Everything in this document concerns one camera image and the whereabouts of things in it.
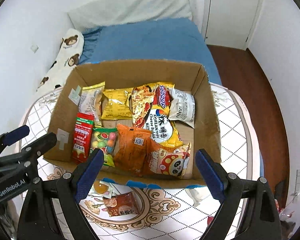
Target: white wall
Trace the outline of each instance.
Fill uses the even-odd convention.
[[[5,0],[0,7],[0,133],[16,128],[73,27],[67,11],[88,0]],[[201,29],[204,0],[194,22]],[[30,47],[39,46],[34,54]]]
[[[0,7],[0,133],[18,127],[43,75],[73,27],[53,0],[5,0]],[[34,54],[30,47],[37,44]]]
[[[300,169],[300,10],[293,0],[264,0],[248,47],[273,88],[286,127],[290,152],[289,203]],[[300,195],[298,202],[287,208],[295,211],[287,220],[296,222],[295,232],[300,226]]]

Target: tape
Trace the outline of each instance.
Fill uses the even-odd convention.
[[[69,133],[58,128],[57,141],[59,141],[59,150],[64,150],[65,143],[68,143]]]
[[[76,105],[79,104],[79,101],[80,101],[80,96],[79,96],[79,93],[81,91],[81,87],[80,86],[77,86],[77,89],[74,90],[73,88],[71,89],[70,91],[70,94],[68,96],[68,98],[74,102]]]

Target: white snack bag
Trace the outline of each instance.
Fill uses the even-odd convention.
[[[194,128],[194,97],[193,95],[180,91],[178,89],[170,89],[172,102],[169,113],[169,120],[180,120]]]

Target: wooden floor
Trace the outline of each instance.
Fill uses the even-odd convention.
[[[280,181],[289,180],[289,152],[286,131],[272,88],[249,50],[208,46],[223,86],[245,102],[256,130],[265,167],[265,177],[274,192]],[[280,206],[285,206],[288,184]]]

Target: wall socket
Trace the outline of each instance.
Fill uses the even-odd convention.
[[[297,170],[297,177],[296,177],[296,186],[294,188],[294,197],[293,203],[298,202],[298,195],[300,193],[300,170]]]

